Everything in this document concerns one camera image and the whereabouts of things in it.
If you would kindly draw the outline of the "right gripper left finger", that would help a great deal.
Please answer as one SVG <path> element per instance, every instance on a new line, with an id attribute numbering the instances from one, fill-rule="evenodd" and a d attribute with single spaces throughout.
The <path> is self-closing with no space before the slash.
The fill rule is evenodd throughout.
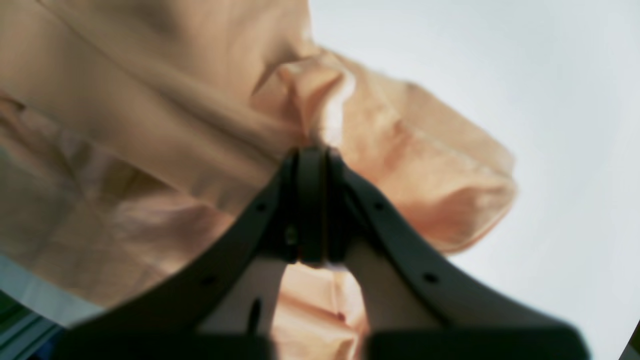
<path id="1" fill-rule="evenodd" d="M 222 239 L 162 284 L 70 330 L 55 360 L 272 360 L 288 264 L 313 260 L 313 148 L 298 148 Z"/>

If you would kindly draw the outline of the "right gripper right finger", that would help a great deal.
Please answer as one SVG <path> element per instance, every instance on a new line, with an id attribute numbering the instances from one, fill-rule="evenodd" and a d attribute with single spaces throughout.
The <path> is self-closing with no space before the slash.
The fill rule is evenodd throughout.
<path id="1" fill-rule="evenodd" d="M 439 254 L 338 151 L 312 150 L 312 263 L 359 285 L 368 360 L 587 360 L 572 325 Z"/>

